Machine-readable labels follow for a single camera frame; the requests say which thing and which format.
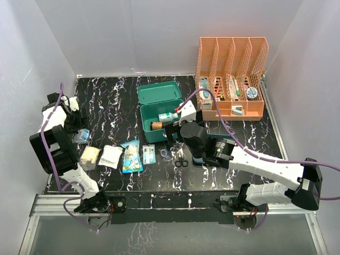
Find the white green medicine bottle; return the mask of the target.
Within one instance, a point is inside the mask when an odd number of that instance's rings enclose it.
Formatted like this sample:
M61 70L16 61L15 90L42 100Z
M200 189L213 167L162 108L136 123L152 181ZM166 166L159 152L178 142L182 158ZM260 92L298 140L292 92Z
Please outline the white green medicine bottle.
M178 113L162 113L158 115L159 121L164 122L171 122L173 120L178 119Z

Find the clear bag blue items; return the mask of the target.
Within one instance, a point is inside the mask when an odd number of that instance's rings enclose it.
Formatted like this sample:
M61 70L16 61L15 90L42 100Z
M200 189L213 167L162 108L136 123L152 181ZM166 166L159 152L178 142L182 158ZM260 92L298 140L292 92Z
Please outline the clear bag blue items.
M90 139L90 131L88 129L81 129L73 137L73 142L77 144L88 144Z

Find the brown bottle orange cap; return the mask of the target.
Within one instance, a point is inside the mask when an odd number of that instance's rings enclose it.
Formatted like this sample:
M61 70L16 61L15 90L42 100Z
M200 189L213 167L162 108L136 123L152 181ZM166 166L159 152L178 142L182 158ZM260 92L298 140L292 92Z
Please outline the brown bottle orange cap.
M163 122L151 122L150 123L150 130L151 131L161 130L163 128L164 128Z

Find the green medicine kit box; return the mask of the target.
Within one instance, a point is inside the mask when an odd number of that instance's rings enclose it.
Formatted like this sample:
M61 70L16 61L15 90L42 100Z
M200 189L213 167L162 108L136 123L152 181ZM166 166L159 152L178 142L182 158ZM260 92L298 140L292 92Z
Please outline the green medicine kit box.
M138 88L143 131L148 143L165 141L164 129L152 130L151 123L159 122L159 114L174 113L183 103L181 91L175 81L143 85Z

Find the blue cotton swab bag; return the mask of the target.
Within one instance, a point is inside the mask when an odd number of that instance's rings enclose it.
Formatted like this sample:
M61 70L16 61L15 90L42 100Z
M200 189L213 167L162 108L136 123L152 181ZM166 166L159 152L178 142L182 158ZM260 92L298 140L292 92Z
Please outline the blue cotton swab bag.
M133 140L121 144L121 147L124 149L122 166L122 172L124 174L143 171L143 165L139 155L139 145L139 140Z

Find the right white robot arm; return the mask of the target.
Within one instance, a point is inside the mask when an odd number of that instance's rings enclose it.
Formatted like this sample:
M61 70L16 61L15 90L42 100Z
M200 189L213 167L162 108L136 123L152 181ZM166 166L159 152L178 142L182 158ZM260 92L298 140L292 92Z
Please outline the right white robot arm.
M195 165L241 170L266 177L271 183L242 184L237 197L231 197L225 206L231 210L248 211L267 203L292 203L316 211L319 209L322 174L317 161L306 158L292 163L277 157L241 148L233 139L209 134L198 116L190 121L164 124L169 146L174 134L186 144Z

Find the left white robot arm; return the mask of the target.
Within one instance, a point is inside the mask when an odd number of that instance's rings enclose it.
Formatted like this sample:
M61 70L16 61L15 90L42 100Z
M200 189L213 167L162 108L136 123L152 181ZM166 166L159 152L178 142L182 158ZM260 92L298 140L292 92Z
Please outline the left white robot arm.
M71 139L71 134L89 128L87 110L79 107L77 97L55 92L47 99L48 104L41 110L41 127L29 138L42 168L53 174L55 180L70 183L79 193L81 202L74 212L107 210L110 199L80 165L80 156Z

